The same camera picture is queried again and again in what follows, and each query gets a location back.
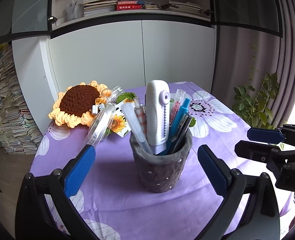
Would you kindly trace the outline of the stack of papers on floor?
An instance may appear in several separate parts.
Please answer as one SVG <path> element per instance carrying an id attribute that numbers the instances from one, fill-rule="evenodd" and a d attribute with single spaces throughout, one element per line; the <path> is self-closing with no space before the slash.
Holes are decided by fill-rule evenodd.
<path id="1" fill-rule="evenodd" d="M 43 138 L 19 85 L 12 46 L 0 49 L 0 144 L 9 154 L 36 154 Z"/>

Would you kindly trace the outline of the sunflower gift card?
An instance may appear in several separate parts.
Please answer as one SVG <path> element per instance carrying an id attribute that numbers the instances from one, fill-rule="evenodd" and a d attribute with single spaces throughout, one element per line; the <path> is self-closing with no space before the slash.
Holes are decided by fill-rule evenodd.
<path id="1" fill-rule="evenodd" d="M 126 136 L 130 132 L 130 126 L 128 122 L 126 121 L 126 118 L 124 115 L 115 115 L 112 120 L 112 124 L 110 127 L 110 130 L 117 134 L 120 137 Z"/>

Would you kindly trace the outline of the black marker pen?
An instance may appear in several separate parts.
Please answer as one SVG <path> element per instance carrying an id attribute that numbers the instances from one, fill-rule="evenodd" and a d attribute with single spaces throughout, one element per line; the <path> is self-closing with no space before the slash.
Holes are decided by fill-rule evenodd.
<path id="1" fill-rule="evenodd" d="M 185 113 L 178 125 L 177 130 L 175 131 L 174 136 L 170 139 L 169 149 L 167 151 L 167 155 L 173 154 L 177 151 L 178 146 L 182 142 L 182 140 L 185 137 L 185 134 L 189 128 L 189 125 L 191 123 L 192 117 L 190 114 Z"/>

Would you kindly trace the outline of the white correction tape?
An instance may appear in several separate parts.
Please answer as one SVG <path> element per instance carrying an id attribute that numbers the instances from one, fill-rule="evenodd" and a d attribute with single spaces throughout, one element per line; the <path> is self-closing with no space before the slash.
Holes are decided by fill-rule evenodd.
<path id="1" fill-rule="evenodd" d="M 146 86 L 145 108 L 147 140 L 154 155 L 166 150 L 169 138 L 170 91 L 163 80 L 152 80 Z"/>

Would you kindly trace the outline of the green potted plant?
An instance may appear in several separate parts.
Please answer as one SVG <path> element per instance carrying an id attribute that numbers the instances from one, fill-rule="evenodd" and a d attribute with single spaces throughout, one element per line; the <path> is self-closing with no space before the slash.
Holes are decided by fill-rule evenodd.
<path id="1" fill-rule="evenodd" d="M 272 125 L 274 114 L 268 107 L 276 99 L 279 92 L 277 73 L 266 73 L 261 79 L 261 85 L 254 88 L 252 82 L 259 72 L 255 64 L 258 62 L 256 54 L 258 47 L 252 44 L 251 55 L 253 64 L 249 64 L 249 78 L 244 85 L 234 87 L 234 104 L 232 110 L 252 128 L 274 129 Z"/>

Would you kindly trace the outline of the pink checked pen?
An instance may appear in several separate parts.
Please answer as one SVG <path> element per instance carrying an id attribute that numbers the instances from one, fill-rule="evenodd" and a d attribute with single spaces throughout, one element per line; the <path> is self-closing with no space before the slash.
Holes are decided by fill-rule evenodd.
<path id="1" fill-rule="evenodd" d="M 134 112 L 137 116 L 137 119 L 140 123 L 140 126 L 143 130 L 144 135 L 147 135 L 147 122 L 146 122 L 146 112 L 145 105 L 140 103 L 140 99 L 138 97 L 134 98 Z"/>

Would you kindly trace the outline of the blue pen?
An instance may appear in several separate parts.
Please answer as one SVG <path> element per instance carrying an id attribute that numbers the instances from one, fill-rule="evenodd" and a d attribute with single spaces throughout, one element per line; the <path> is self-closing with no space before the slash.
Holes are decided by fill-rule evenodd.
<path id="1" fill-rule="evenodd" d="M 180 121 L 181 121 L 183 115 L 188 112 L 188 106 L 190 104 L 190 101 L 191 100 L 189 98 L 185 98 L 184 102 L 179 107 L 179 109 L 176 113 L 176 116 L 172 122 L 172 125 L 170 127 L 170 130 L 169 130 L 169 138 L 166 143 L 166 150 L 161 152 L 159 155 L 166 155 L 167 152 L 169 151 L 170 146 L 172 144 L 171 139 L 174 138 L 174 136 L 176 135 L 177 129 L 179 128 L 179 124 L 180 124 Z"/>

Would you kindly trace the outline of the transparent ribbon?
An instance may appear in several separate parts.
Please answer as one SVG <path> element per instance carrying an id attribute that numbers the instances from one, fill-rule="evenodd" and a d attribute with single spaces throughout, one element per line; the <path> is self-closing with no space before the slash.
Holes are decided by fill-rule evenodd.
<path id="1" fill-rule="evenodd" d="M 92 145 L 96 148 L 100 142 L 108 137 L 115 116 L 117 97 L 123 93 L 124 90 L 121 86 L 115 86 L 113 89 L 105 88 L 101 92 L 101 98 L 104 102 L 92 106 L 96 116 L 94 116 L 82 147 Z"/>

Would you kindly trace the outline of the red books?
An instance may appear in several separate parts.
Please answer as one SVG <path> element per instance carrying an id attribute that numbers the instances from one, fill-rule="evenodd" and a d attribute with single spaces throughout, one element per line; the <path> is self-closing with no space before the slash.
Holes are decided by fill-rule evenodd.
<path id="1" fill-rule="evenodd" d="M 144 1 L 119 1 L 116 5 L 117 11 L 123 11 L 123 10 L 140 10 L 145 5 Z"/>

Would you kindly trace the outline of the purple floral tablecloth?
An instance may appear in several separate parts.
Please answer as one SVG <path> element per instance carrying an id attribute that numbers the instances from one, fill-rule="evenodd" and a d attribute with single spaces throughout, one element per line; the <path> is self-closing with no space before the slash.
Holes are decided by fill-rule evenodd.
<path id="1" fill-rule="evenodd" d="M 206 144 L 229 168 L 259 176 L 263 163 L 238 157 L 234 146 L 246 139 L 248 125 L 198 85 L 175 82 L 192 98 L 192 148 L 176 185 L 167 192 L 144 188 L 135 174 L 130 137 L 110 134 L 99 143 L 96 160 L 80 190 L 71 197 L 76 210 L 101 239 L 194 239 L 216 212 L 216 194 L 197 159 Z"/>

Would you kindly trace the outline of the pink curtain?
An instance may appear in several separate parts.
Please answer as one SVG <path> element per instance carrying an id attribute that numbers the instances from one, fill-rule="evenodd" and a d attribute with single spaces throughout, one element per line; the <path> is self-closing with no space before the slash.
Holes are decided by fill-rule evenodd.
<path id="1" fill-rule="evenodd" d="M 279 89 L 268 103 L 272 125 L 284 124 L 295 103 L 295 0 L 210 0 L 216 27 L 216 59 L 211 93 L 226 106 L 235 88 L 250 85 L 255 98 L 266 74 Z"/>

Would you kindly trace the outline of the white bookshelf cabinet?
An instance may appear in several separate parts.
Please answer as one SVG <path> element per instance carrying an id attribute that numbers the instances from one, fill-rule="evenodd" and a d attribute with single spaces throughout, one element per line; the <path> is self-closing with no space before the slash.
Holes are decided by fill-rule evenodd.
<path id="1" fill-rule="evenodd" d="M 41 133 L 59 92 L 96 80 L 112 88 L 136 88 L 153 79 L 191 81 L 211 90 L 215 29 L 149 15 L 109 21 L 54 36 L 12 42 L 19 84 Z"/>

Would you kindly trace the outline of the grey felt pen holder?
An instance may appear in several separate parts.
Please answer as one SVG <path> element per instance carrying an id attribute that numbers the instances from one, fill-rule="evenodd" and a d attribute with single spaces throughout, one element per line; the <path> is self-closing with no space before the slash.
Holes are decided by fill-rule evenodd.
<path id="1" fill-rule="evenodd" d="M 134 135 L 130 146 L 135 162 L 135 174 L 140 184 L 154 193 L 173 189 L 180 179 L 185 162 L 192 148 L 192 134 L 187 131 L 178 151 L 170 155 L 152 155 L 140 148 Z"/>

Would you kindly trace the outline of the crochet sunflower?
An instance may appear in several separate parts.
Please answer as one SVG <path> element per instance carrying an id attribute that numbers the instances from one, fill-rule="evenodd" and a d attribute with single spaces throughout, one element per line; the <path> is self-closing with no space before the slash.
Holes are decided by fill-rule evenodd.
<path id="1" fill-rule="evenodd" d="M 68 87 L 57 94 L 57 100 L 48 114 L 49 119 L 57 126 L 67 125 L 90 126 L 96 117 L 92 112 L 93 106 L 106 104 L 112 96 L 112 90 L 103 83 L 93 80 L 89 84 L 84 82 Z"/>

